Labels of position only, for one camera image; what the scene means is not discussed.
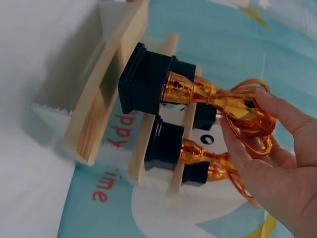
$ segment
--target black trophy base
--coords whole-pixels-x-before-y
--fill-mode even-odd
[[[150,52],[138,43],[119,79],[118,92],[122,112],[133,110],[158,115],[161,94],[169,71],[194,82],[196,66],[179,61],[175,56]]]
[[[209,162],[185,165],[182,183],[191,186],[201,186],[207,182]]]
[[[197,103],[193,129],[209,131],[216,121],[217,109],[213,105]]]
[[[157,115],[144,158],[145,169],[173,171],[182,148],[183,132],[184,127],[163,122]]]

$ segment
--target hand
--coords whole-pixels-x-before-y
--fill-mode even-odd
[[[256,91],[256,101],[293,135],[295,156],[274,137],[268,156],[252,154],[222,118],[230,158],[248,192],[265,210],[295,237],[317,237],[317,119],[263,90]]]

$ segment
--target trophy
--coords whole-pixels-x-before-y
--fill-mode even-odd
[[[158,115],[162,103],[209,105],[225,116],[248,149],[258,155],[270,153],[270,135],[277,119],[262,110],[255,100],[257,88],[270,93],[269,87],[258,79],[247,79],[230,90],[223,90],[195,76],[195,69],[194,65],[179,61],[175,56],[147,51],[144,44],[139,43],[119,80],[123,113],[137,110]],[[257,138],[261,149],[250,144],[240,132]]]
[[[245,190],[228,153],[206,151],[192,140],[183,138],[184,127],[163,122],[156,116],[145,153],[146,170],[153,167],[173,171],[177,163],[185,165],[182,183],[201,186],[206,182],[229,179],[254,206],[254,198]]]

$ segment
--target white fabric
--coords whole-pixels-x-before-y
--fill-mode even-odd
[[[29,105],[96,0],[0,0],[0,237],[55,238],[74,171]]]

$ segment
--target wooden shelf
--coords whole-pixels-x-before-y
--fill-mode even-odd
[[[201,76],[202,74],[202,67],[198,66],[196,67],[195,74],[197,76]],[[193,130],[193,124],[194,124],[194,117],[195,117],[195,111],[196,111],[196,103],[190,103],[186,107],[186,112],[183,120],[183,126],[184,126],[184,134],[183,138],[185,139],[191,139],[192,136],[192,130]],[[183,164],[177,164],[173,173],[173,177],[169,183],[169,186],[166,191],[166,195],[177,195],[179,192],[179,189],[182,185],[182,178],[184,173],[184,165]]]
[[[114,103],[117,84],[147,27],[148,0],[137,0],[106,43],[66,129],[65,148],[80,162],[93,165]]]
[[[170,34],[166,45],[163,49],[163,54],[172,56],[176,53],[178,43],[178,35]],[[132,152],[132,158],[128,168],[128,179],[134,185],[142,185],[145,179],[144,157],[149,143],[155,116],[144,113],[139,128],[138,136],[135,141],[135,146]]]

